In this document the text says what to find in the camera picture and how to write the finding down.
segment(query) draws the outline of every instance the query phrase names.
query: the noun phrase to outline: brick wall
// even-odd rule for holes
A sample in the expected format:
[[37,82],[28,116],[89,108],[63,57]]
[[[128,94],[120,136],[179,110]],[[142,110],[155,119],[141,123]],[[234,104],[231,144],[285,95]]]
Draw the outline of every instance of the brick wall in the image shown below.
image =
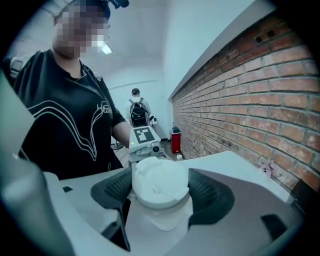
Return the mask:
[[185,158],[233,151],[291,191],[320,187],[318,70],[277,14],[257,22],[212,57],[174,95]]

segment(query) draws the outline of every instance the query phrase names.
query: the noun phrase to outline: ceiling light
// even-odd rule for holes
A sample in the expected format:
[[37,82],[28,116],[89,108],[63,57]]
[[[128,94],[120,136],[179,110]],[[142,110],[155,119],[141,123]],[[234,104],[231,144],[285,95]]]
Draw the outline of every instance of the ceiling light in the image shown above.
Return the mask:
[[109,45],[107,45],[105,42],[103,42],[103,46],[100,47],[100,49],[105,53],[105,54],[110,54],[112,53],[111,48],[109,47]]

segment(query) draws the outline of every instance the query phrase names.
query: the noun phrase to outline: white graphic print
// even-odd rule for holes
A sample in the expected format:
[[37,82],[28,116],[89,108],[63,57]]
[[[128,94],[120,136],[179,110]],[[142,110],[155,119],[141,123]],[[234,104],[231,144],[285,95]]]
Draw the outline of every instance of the white graphic print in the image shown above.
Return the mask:
[[92,157],[93,161],[97,160],[97,149],[95,144],[95,138],[93,133],[93,127],[95,122],[102,117],[104,113],[108,113],[112,117],[112,110],[108,105],[108,102],[102,101],[101,106],[97,104],[97,110],[93,113],[92,119],[91,119],[91,127],[90,127],[90,141],[84,137],[82,137],[78,131],[77,125],[75,123],[75,120],[73,119],[72,115],[66,110],[63,106],[56,103],[52,100],[46,100],[43,101],[37,105],[34,105],[32,107],[29,107],[28,110],[31,110],[35,107],[38,107],[40,105],[43,105],[45,103],[53,103],[54,106],[46,106],[43,107],[38,112],[32,114],[35,117],[35,120],[37,120],[39,117],[45,114],[50,114],[55,116],[56,118],[60,119],[70,130],[72,136],[75,139],[75,142],[79,146],[79,148],[83,151],[87,151],[90,156]]
[[139,134],[139,139],[140,139],[140,141],[145,141],[145,140],[147,139],[147,137],[146,137],[146,135],[145,135],[145,133],[148,132],[147,129],[142,130],[142,131],[141,131],[142,133],[141,133],[139,130],[137,130],[136,132]]

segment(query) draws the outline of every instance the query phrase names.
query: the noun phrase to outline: floor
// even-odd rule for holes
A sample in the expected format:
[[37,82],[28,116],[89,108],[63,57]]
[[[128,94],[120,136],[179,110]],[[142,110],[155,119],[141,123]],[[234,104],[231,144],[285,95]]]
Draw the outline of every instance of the floor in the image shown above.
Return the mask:
[[[165,154],[168,157],[170,157],[171,159],[173,159],[174,161],[176,161],[178,154],[173,154],[171,152],[170,142],[162,141],[160,144],[161,144],[161,147],[164,149]],[[115,155],[118,157],[119,161],[121,162],[121,164],[123,165],[123,167],[128,167],[128,165],[129,165],[129,150],[128,150],[128,148],[123,147],[119,150],[114,150],[114,152],[115,152]]]

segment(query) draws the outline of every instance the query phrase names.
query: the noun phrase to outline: person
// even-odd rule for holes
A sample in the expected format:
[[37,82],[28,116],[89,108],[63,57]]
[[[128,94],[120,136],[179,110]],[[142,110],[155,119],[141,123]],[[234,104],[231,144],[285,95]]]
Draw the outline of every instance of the person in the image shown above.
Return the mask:
[[129,147],[130,125],[103,78],[80,61],[109,23],[107,1],[73,0],[54,18],[51,49],[2,68],[34,117],[19,156],[60,180],[122,168],[111,136]]
[[[133,127],[137,126],[147,126],[149,125],[149,116],[151,115],[151,108],[148,101],[140,97],[140,90],[138,88],[133,88],[131,91],[132,98],[130,98],[126,104],[126,118],[129,120],[130,124]],[[137,110],[136,112],[142,113],[142,119],[134,120],[132,112]]]

